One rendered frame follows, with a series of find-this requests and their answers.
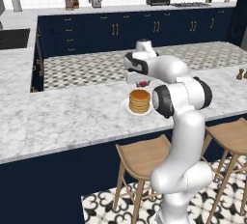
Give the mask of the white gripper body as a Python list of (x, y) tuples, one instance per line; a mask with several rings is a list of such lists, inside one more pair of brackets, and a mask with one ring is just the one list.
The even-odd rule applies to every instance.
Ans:
[(125, 72), (125, 81), (128, 84), (135, 84), (136, 83), (140, 83), (140, 82), (148, 82), (148, 81), (152, 81), (152, 77), (149, 77), (147, 75), (143, 75), (141, 73), (138, 73), (136, 71), (126, 71)]

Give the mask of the golden pancake stack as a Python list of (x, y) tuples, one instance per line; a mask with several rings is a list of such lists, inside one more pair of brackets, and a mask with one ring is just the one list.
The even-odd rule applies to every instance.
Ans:
[(150, 108), (151, 94), (145, 90), (134, 90), (129, 94), (129, 108), (134, 113), (143, 114)]

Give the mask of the dark blue counter base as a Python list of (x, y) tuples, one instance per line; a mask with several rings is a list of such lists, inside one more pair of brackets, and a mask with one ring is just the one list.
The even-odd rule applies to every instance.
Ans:
[(0, 122), (0, 224), (84, 224), (80, 197), (116, 185), (125, 145), (171, 137), (156, 115)]

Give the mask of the white plate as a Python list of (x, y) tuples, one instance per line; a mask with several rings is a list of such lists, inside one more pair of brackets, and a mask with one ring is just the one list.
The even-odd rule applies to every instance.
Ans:
[(121, 109), (122, 111), (129, 115), (129, 116), (135, 116), (135, 117), (148, 117), (150, 116), (153, 112), (154, 112), (154, 108), (152, 106), (152, 104), (150, 104), (150, 108), (147, 112), (145, 113), (134, 113), (130, 108), (129, 108), (129, 98), (125, 98), (122, 102), (121, 102)]

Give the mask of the dark blue base cupboards run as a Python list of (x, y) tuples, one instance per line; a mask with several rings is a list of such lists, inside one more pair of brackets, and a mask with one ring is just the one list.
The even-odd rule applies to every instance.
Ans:
[(154, 47), (223, 41), (233, 8), (56, 14), (38, 17), (42, 56), (133, 49), (141, 39)]

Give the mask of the wooden bar stool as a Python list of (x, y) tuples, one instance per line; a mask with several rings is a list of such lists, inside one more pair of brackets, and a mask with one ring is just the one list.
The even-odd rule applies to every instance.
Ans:
[[(134, 205), (131, 224), (136, 224), (141, 201), (157, 196), (151, 185), (144, 187), (145, 182), (150, 181), (151, 171), (166, 158), (171, 149), (171, 143), (164, 134), (161, 134), (154, 139), (117, 145), (116, 149), (120, 157), (120, 169), (113, 210), (117, 209), (119, 199), (128, 195)], [(125, 172), (138, 182), (136, 190), (131, 191), (128, 188), (124, 179)]]
[[(243, 164), (238, 160), (238, 158), (241, 155), (247, 155), (247, 121), (244, 118), (240, 118), (235, 122), (206, 127), (206, 139), (203, 145), (202, 154), (205, 153), (211, 140), (214, 140), (220, 147), (222, 147), (224, 152), (217, 169), (208, 164), (212, 172), (215, 174), (215, 178), (219, 178), (222, 183), (206, 224), (210, 224), (211, 218), (232, 173), (246, 173), (245, 188), (240, 209), (240, 215), (243, 215), (247, 201), (247, 162)], [(222, 176), (220, 169), (222, 168), (228, 154), (231, 154), (232, 158), (225, 176)]]

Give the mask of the black hob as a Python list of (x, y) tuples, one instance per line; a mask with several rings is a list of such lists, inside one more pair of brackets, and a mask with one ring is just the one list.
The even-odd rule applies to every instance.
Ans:
[(210, 6), (210, 4), (204, 2), (181, 2), (181, 3), (173, 3), (171, 5), (177, 8), (196, 8), (196, 7)]

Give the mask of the dark blue side cupboards run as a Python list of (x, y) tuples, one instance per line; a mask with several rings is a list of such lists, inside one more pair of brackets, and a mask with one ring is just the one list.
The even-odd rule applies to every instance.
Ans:
[(43, 91), (44, 68), (43, 68), (43, 57), (41, 53), (40, 38), (41, 38), (40, 27), (37, 27), (31, 88), (30, 88), (31, 93)]

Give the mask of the dark blue tall cabinet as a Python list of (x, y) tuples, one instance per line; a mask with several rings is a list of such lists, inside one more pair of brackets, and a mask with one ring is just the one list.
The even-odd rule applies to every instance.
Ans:
[(227, 41), (241, 46), (247, 27), (247, 0), (237, 0), (233, 9)]

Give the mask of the black sink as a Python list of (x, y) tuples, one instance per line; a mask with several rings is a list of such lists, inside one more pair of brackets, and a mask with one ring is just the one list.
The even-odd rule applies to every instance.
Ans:
[(0, 50), (26, 48), (30, 29), (0, 31)]

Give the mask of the white paper towel roll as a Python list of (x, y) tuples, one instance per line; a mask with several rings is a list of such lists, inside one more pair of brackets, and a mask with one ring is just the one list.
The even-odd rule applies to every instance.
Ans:
[(20, 0), (12, 0), (12, 4), (15, 12), (22, 11)]

